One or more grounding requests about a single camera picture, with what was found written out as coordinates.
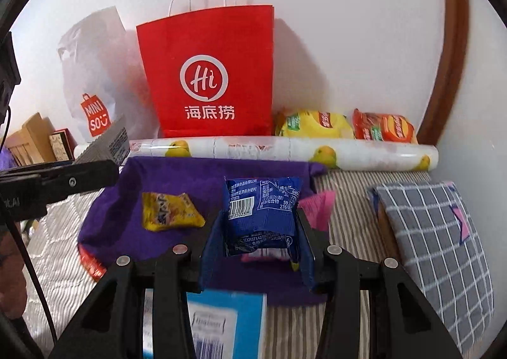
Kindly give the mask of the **person left hand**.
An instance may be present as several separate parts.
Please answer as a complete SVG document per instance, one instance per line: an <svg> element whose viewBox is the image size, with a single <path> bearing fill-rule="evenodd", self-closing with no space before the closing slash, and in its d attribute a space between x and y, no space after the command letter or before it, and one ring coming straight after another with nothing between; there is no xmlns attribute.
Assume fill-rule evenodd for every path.
<svg viewBox="0 0 507 359"><path fill-rule="evenodd" d="M1 231L1 311L8 319L22 317L27 305L27 282L22 255L7 230Z"/></svg>

